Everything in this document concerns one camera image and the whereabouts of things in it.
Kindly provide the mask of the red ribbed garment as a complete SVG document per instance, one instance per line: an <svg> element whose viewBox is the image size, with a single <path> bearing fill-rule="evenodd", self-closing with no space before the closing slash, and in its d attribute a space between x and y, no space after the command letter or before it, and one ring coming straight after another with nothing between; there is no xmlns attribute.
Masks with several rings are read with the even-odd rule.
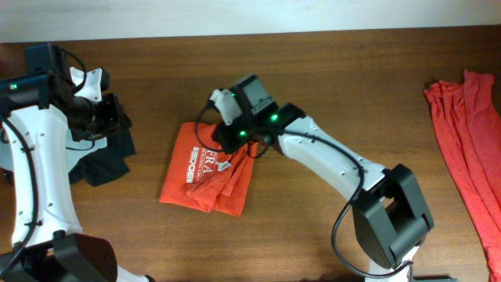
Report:
<svg viewBox="0 0 501 282"><path fill-rule="evenodd" d="M424 90L434 134L486 256L490 281L500 281L500 114L495 77L470 70L463 81Z"/></svg>

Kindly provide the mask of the grey folded t-shirt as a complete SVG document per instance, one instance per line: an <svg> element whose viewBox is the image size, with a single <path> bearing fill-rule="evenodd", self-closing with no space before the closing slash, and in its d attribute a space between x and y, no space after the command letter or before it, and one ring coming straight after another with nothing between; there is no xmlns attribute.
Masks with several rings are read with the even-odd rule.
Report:
<svg viewBox="0 0 501 282"><path fill-rule="evenodd" d="M1 118L9 122L4 128L10 141L8 146L1 146L1 167L24 178L37 166L48 165L42 171L49 173L71 170L87 154L107 147L106 139L92 144L88 133L81 141L73 140L67 117L56 108L29 107Z"/></svg>

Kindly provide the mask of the orange soccer t-shirt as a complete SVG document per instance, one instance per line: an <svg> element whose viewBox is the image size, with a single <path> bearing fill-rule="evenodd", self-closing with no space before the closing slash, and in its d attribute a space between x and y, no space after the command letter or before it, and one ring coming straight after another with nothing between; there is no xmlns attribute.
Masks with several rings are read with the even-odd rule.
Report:
<svg viewBox="0 0 501 282"><path fill-rule="evenodd" d="M211 139L215 125L181 125L159 202L202 212L240 217L246 202L258 146L225 154Z"/></svg>

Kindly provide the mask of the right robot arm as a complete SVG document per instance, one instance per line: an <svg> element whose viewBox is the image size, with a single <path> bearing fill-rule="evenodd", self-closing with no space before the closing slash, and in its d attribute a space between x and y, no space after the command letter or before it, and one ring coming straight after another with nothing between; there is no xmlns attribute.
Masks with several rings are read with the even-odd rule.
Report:
<svg viewBox="0 0 501 282"><path fill-rule="evenodd" d="M303 164L346 200L333 224L331 244L349 270L367 281L419 279L413 257L434 228L434 220L408 167L386 168L356 154L300 107L278 105L255 74L227 89L215 89L207 108L222 117L213 139L227 154L251 142L263 143ZM369 257L367 271L348 262L337 243L337 231L348 213L353 216L355 238Z"/></svg>

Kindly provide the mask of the dark navy folded garment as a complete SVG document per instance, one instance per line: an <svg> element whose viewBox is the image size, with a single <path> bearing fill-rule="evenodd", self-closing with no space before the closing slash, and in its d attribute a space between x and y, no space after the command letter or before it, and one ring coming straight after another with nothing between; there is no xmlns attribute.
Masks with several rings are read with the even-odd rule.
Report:
<svg viewBox="0 0 501 282"><path fill-rule="evenodd" d="M119 179L129 172L125 158L135 154L127 129L108 137L95 137L91 131L61 131L54 140L61 159L46 171L61 172L74 184L85 179L91 186L100 186Z"/></svg>

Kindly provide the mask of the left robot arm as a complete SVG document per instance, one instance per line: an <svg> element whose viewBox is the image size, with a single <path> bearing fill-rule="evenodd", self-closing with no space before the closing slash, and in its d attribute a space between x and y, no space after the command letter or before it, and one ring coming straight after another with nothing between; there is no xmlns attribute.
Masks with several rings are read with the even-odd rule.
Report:
<svg viewBox="0 0 501 282"><path fill-rule="evenodd" d="M71 67L71 53L43 43L24 50L27 73L1 83L1 146L10 155L16 218L4 281L136 281L111 244L85 235L70 171L127 131L131 120L102 68Z"/></svg>

